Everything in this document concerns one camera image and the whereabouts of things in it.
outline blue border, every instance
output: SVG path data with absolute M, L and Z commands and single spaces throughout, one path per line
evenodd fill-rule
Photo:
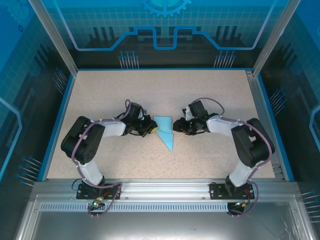
M 43 162 L 41 165 L 40 173 L 38 175 L 37 181 L 42 182 L 47 178 L 47 174 L 49 171 L 49 167 L 51 164 L 51 160 L 54 154 L 54 148 L 56 147 L 57 141 L 58 141 L 58 136 L 59 132 L 62 126 L 62 123 L 64 121 L 64 117 L 67 111 L 67 106 L 70 100 L 71 92 L 74 87 L 76 78 L 73 75 L 70 75 L 68 84 L 66 85 L 64 96 L 62 98 L 62 102 L 59 108 L 58 115 L 55 120 L 55 124 L 52 130 L 52 134 L 48 143 L 48 147 L 45 151 L 45 155 L 43 158 Z
M 190 26 L 177 26 L 175 27 L 174 31 L 173 31 L 173 46 L 158 46 L 157 44 L 157 31 L 156 29 L 153 27 L 153 26 L 134 26 L 133 27 L 133 31 L 132 32 L 125 32 L 111 47 L 102 47 L 102 48 L 80 48 L 78 47 L 77 43 L 76 43 L 76 40 L 74 38 L 74 36 L 72 35 L 71 33 L 71 30 L 58 6 L 58 3 L 56 0 L 53 0 L 54 2 L 54 5 L 56 7 L 56 10 L 62 20 L 62 23 L 71 39 L 71 42 L 74 46 L 74 48 L 80 52 L 91 52 L 91 51 L 113 51 L 121 42 L 123 39 L 126 38 L 126 36 L 135 36 L 135 35 L 138 35 L 138 31 L 139 30 L 151 30 L 152 31 L 152 36 L 153 36 L 153 47 L 154 49 L 156 50 L 174 50 L 176 49 L 177 47 L 177 44 L 178 44 L 178 31 L 179 30 L 185 30 L 185 29 L 188 29 L 188 30 L 192 30 L 192 34 L 193 35 L 203 35 L 205 38 L 207 38 L 207 40 L 218 50 L 253 50 L 256 48 L 258 42 L 259 42 L 259 39 L 269 21 L 269 18 L 270 18 L 270 15 L 271 13 L 273 12 L 273 9 L 276 5 L 278 0 L 274 0 L 272 6 L 270 7 L 270 10 L 267 14 L 267 16 L 265 17 L 265 20 L 261 26 L 261 29 L 259 31 L 259 33 L 257 34 L 257 37 L 253 43 L 253 46 L 251 47 L 222 47 L 222 46 L 219 46 L 213 39 L 212 37 L 206 32 L 206 31 L 198 31 L 197 30 L 197 26 L 194 26 L 194 25 L 190 25 Z
M 315 121 L 315 116 L 316 114 L 320 111 L 320 105 L 316 106 L 312 112 L 311 112 L 311 117 L 310 117 L 310 122 L 309 122 L 309 129 L 310 129 L 310 132 L 313 136 L 313 139 L 315 141 L 315 144 L 320 152 L 320 141 L 319 141 L 319 138 L 317 136 L 317 133 L 314 129 L 314 121 Z
M 264 83 L 262 81 L 260 73 L 258 74 L 258 81 L 259 81 L 259 84 L 260 84 L 260 87 L 261 87 L 261 91 L 262 91 L 263 98 L 264 98 L 264 101 L 265 101 L 265 104 L 266 104 L 266 108 L 267 108 L 267 110 L 269 112 L 269 116 L 270 116 L 270 119 L 271 119 L 272 127 L 273 127 L 274 132 L 275 132 L 275 137 L 276 137 L 276 139 L 278 141 L 278 145 L 279 145 L 280 153 L 282 155 L 285 171 L 286 171 L 286 174 L 288 175 L 288 180 L 290 182 L 294 182 L 295 178 L 294 178 L 294 175 L 292 173 L 292 170 L 291 170 L 291 167 L 290 167 L 290 163 L 289 163 L 289 160 L 288 160 L 288 156 L 287 156 L 287 153 L 286 153 L 286 150 L 285 150 L 285 146 L 284 146 L 284 143 L 282 142 L 282 139 L 281 139 L 281 136 L 280 136 L 280 132 L 279 132 L 279 129 L 278 129 L 278 125 L 277 125 L 275 116 L 274 116 L 274 114 L 272 112 L 272 108 L 271 108 L 271 105 L 270 105 L 270 102 L 269 102 L 267 91 L 266 91 L 265 85 L 264 85 Z
M 3 162 L 3 165 L 1 167 L 1 170 L 0 170 L 0 182 L 2 180 L 2 177 L 4 176 L 5 174 L 5 171 L 6 171 L 6 168 L 8 166 L 8 163 L 9 163 L 9 160 L 11 159 L 11 156 L 12 156 L 12 153 L 16 147 L 16 144 L 17 144 L 17 141 L 18 141 L 18 138 L 20 136 L 20 133 L 22 131 L 22 120 L 21 120 L 21 116 L 20 116 L 20 112 L 13 106 L 13 105 L 10 105 L 6 100 L 4 100 L 2 97 L 0 97 L 0 103 L 2 103 L 4 106 L 6 106 L 12 113 L 14 113 L 14 115 L 16 116 L 16 120 L 18 122 L 18 130 L 16 131 L 15 133 L 15 136 L 14 136 L 14 139 L 12 141 L 12 144 L 9 148 L 9 151 L 4 159 L 4 162 Z
M 79 68 L 79 71 L 139 71 L 139 70 L 249 70 L 251 67 L 239 67 L 239 68 L 214 68 L 214 67 L 190 67 L 190 68 Z
M 82 69 L 79 69 L 79 71 L 119 71 L 119 70 L 120 69 L 118 69 L 118 68 L 112 68 L 112 69 L 110 69 L 110 68 L 99 68 L 99 69 L 82 68 Z M 140 68 L 139 70 L 252 70 L 252 68 L 245 68 L 245 67 L 244 68 L 213 68 L 213 67 L 209 67 L 209 68 Z M 270 116 L 270 119 L 271 119 L 271 124 L 272 124 L 272 127 L 274 129 L 275 136 L 276 136 L 276 139 L 277 139 L 277 142 L 278 142 L 278 145 L 279 145 L 280 153 L 282 155 L 282 159 L 283 159 L 283 163 L 284 163 L 284 166 L 285 166 L 285 171 L 286 171 L 287 176 L 288 176 L 288 180 L 290 182 L 294 182 L 295 178 L 294 178 L 294 175 L 292 173 L 292 170 L 291 170 L 291 167 L 290 167 L 290 164 L 289 164 L 288 156 L 286 154 L 286 150 L 285 150 L 284 144 L 282 142 L 282 139 L 281 139 L 281 136 L 280 136 L 280 132 L 279 132 L 279 129 L 278 129 L 278 126 L 277 126 L 277 123 L 276 123 L 276 119 L 275 119 L 275 116 L 274 116 L 274 114 L 272 112 L 272 108 L 271 108 L 271 105 L 270 105 L 270 102 L 269 102 L 269 99 L 268 99 L 268 95 L 267 95 L 264 83 L 262 81 L 261 75 L 259 74 L 257 76 L 257 78 L 258 78 L 258 81 L 259 81 L 259 84 L 260 84 L 260 87 L 261 87 L 261 91 L 262 91 L 262 95 L 263 95 L 263 98 L 264 98 L 264 101 L 266 103 L 266 107 L 267 107 L 267 110 L 268 110 L 268 113 L 269 113 L 269 116 Z M 52 160 L 53 153 L 54 153 L 53 149 L 57 144 L 57 140 L 58 140 L 58 136 L 59 136 L 58 133 L 59 133 L 59 131 L 61 129 L 61 126 L 62 126 L 62 123 L 63 123 L 63 119 L 64 119 L 64 116 L 65 116 L 66 111 L 67 111 L 67 107 L 68 107 L 68 103 L 69 103 L 70 96 L 71 96 L 71 93 L 72 93 L 72 89 L 73 89 L 73 86 L 75 84 L 75 79 L 76 78 L 71 75 L 70 78 L 69 78 L 68 84 L 66 86 L 65 94 L 63 96 L 63 99 L 62 99 L 62 102 L 61 102 L 61 105 L 60 105 L 60 109 L 59 109 L 59 112 L 58 112 L 58 115 L 57 115 L 53 130 L 52 130 L 51 138 L 50 138 L 47 150 L 45 152 L 43 163 L 42 163 L 42 166 L 41 166 L 41 169 L 40 169 L 40 173 L 39 173 L 39 176 L 38 176 L 38 179 L 37 179 L 38 181 L 43 181 L 44 178 L 48 174 L 50 162 Z

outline blue paper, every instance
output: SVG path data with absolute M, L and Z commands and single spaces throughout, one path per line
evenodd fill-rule
M 163 133 L 172 134 L 172 117 L 170 116 L 154 116 L 153 118 L 158 125 L 157 131 L 161 131 Z
M 172 117 L 170 116 L 154 116 L 154 121 L 158 125 L 158 129 L 156 133 L 165 143 L 165 145 L 173 151 L 174 148 L 174 135 L 173 135 L 173 125 L 172 125 Z
M 165 143 L 165 145 L 170 149 L 172 152 L 174 148 L 174 135 L 172 133 L 165 133 L 162 131 L 156 131 L 156 133 L 159 135 L 159 137 L 162 139 L 162 141 Z

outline metal plate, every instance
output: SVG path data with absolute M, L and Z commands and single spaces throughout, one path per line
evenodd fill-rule
M 250 192 L 249 197 L 250 199 L 255 199 L 255 193 L 254 189 L 251 184 L 245 184 L 243 185 L 243 191 L 248 190 Z M 230 197 L 229 193 L 227 192 L 225 188 L 224 183 L 216 183 L 213 182 L 209 185 L 209 191 L 210 191 L 210 199 L 211 200 L 246 200 L 248 199 L 248 195 L 244 192 L 241 192 L 240 194 L 236 195 L 235 197 Z
M 110 187 L 110 188 L 106 188 L 103 191 L 103 194 L 108 193 L 107 195 L 105 195 L 103 197 L 104 200 L 112 200 L 115 197 L 115 194 L 117 193 L 118 190 L 118 185 L 114 186 L 114 187 Z M 116 200 L 120 199 L 120 195 L 121 193 L 118 194 L 118 196 L 116 196 Z M 78 186 L 78 190 L 76 193 L 76 199 L 79 200 L 94 200 L 98 197 L 102 196 L 102 194 L 98 194 L 98 193 L 93 193 L 88 191 L 87 188 L 85 188 L 85 186 L 81 183 Z

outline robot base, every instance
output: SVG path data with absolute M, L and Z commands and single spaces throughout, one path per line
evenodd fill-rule
M 115 194 L 118 190 L 118 185 L 114 187 L 108 187 L 104 189 L 100 188 L 94 188 L 92 186 L 89 186 L 85 184 L 84 182 L 81 182 L 78 186 L 78 190 L 76 193 L 76 199 L 82 199 L 82 200 L 94 200 L 98 197 L 103 196 L 104 200 L 112 200 L 115 197 Z M 121 192 L 118 194 L 118 196 L 115 198 L 116 200 L 120 199 Z
M 251 184 L 244 184 L 241 187 L 237 187 L 237 191 L 231 196 L 226 189 L 225 183 L 211 183 L 209 185 L 210 199 L 211 200 L 247 200 L 248 195 L 245 193 L 248 190 L 250 193 L 250 200 L 255 199 L 254 189 Z

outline enclosure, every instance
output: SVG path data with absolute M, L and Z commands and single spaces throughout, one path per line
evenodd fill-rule
M 0 6 L 3 239 L 318 239 L 318 1 Z M 115 118 L 130 99 L 173 124 L 201 97 L 227 118 L 258 118 L 274 144 L 253 176 L 254 210 L 238 219 L 226 214 L 235 199 L 211 199 L 210 184 L 239 162 L 232 138 L 174 131 L 170 150 L 155 132 L 101 140 L 98 168 L 123 184 L 109 212 L 91 219 L 61 150 L 77 118 Z

